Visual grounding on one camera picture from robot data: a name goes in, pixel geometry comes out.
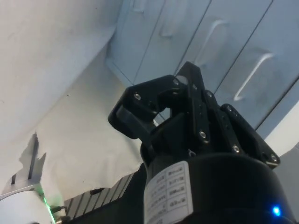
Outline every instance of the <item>cabinet door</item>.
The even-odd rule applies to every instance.
[[[210,0],[166,0],[134,84],[174,74]]]
[[[299,1],[276,0],[216,92],[257,128],[299,74]]]
[[[201,69],[215,92],[271,4],[271,0],[213,0],[180,65]]]
[[[164,0],[125,0],[123,3],[117,30],[111,41],[109,58],[131,83],[163,5]]]

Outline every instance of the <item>blue led light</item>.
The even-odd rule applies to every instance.
[[[276,216],[280,216],[280,214],[281,214],[281,213],[280,213],[280,209],[279,209],[279,207],[277,207],[277,206],[273,207],[272,212],[273,212],[273,214],[276,215]]]

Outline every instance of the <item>white wall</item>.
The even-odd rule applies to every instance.
[[[0,0],[0,190],[35,126],[111,38],[121,0]]]

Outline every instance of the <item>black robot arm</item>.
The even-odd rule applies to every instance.
[[[154,119],[165,108],[170,108],[170,118],[156,126]],[[187,162],[192,212],[180,222],[294,222],[271,171],[279,165],[279,157],[232,105],[217,104],[192,63],[185,63],[175,77],[128,87],[108,121],[129,138],[142,141],[147,183],[167,167]],[[279,209],[279,216],[272,208]],[[145,222],[168,223],[164,216]]]

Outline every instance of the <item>white label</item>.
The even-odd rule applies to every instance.
[[[181,161],[150,180],[144,191],[144,224],[172,224],[193,212],[189,166]]]

